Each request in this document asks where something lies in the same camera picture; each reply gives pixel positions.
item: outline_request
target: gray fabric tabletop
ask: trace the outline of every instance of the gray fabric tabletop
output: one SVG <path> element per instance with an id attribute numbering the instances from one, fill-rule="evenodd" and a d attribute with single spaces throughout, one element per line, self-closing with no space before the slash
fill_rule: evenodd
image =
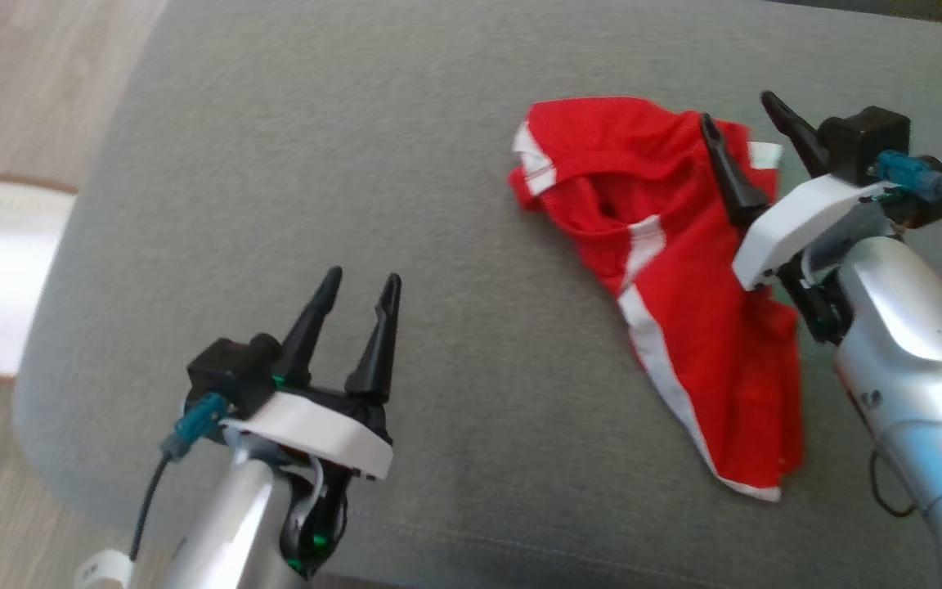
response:
<path id="1" fill-rule="evenodd" d="M 737 496 L 653 391 L 614 302 L 509 190 L 534 101 L 629 94 L 775 141 L 763 89 L 814 122 L 902 112 L 913 149 L 942 158 L 941 24 L 739 0 L 173 0 L 53 265 L 18 439 L 57 496 L 128 528 L 199 351 L 284 335 L 340 264 L 312 369 L 341 384 L 399 272 L 395 463 L 352 486 L 336 573 L 932 587 L 922 523 L 871 499 L 829 350 L 803 343 L 806 463 L 784 500 Z M 792 161 L 784 186 L 804 177 Z M 942 224 L 911 241 L 942 273 Z M 150 534 L 179 539 L 227 458 L 202 443 L 169 470 Z"/>

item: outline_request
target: red garment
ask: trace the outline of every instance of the red garment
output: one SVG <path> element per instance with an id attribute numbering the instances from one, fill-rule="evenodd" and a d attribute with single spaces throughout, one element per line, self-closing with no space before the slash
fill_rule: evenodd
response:
<path id="1" fill-rule="evenodd" d="M 747 128 L 718 123 L 751 167 Z M 801 464 L 796 314 L 733 275 L 726 219 L 699 115 L 630 97 L 535 104 L 515 138 L 520 205 L 545 211 L 617 299 L 632 348 L 711 472 L 775 501 Z"/>

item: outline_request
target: brown rim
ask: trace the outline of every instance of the brown rim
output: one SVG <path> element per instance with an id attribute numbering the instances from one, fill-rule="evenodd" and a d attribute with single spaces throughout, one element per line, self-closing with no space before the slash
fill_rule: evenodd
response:
<path id="1" fill-rule="evenodd" d="M 38 187 L 38 189 L 64 191 L 71 195 L 77 195 L 79 188 L 56 180 L 47 180 L 45 178 L 32 178 L 19 174 L 0 174 L 0 182 L 9 182 L 12 184 L 24 184 L 24 186 Z"/>

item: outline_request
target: black cable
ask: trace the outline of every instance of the black cable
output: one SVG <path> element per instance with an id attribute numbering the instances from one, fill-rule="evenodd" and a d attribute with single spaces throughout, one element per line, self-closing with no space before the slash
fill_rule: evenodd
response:
<path id="1" fill-rule="evenodd" d="M 894 510 L 893 507 L 889 506 L 889 503 L 886 503 L 885 499 L 881 498 L 881 492 L 878 491 L 878 474 L 875 471 L 875 465 L 878 463 L 878 450 L 871 451 L 871 463 L 868 466 L 868 470 L 871 473 L 871 495 L 874 496 L 874 501 L 886 511 L 887 514 L 893 515 L 894 518 L 906 518 L 908 515 L 915 512 L 915 504 L 911 504 L 910 507 L 906 510 Z"/>
<path id="2" fill-rule="evenodd" d="M 147 491 L 145 491 L 145 500 L 141 504 L 141 514 L 137 517 L 137 527 L 133 530 L 133 545 L 130 547 L 130 560 L 132 562 L 137 562 L 137 553 L 141 552 L 141 537 L 143 536 L 143 526 L 147 521 L 147 511 L 150 510 L 150 499 L 155 495 L 155 488 L 158 487 L 158 481 L 162 478 L 162 473 L 165 472 L 165 466 L 169 463 L 169 458 L 165 455 L 162 456 L 162 459 L 159 460 L 158 466 L 155 469 L 155 473 L 150 477 L 150 481 L 147 482 Z"/>

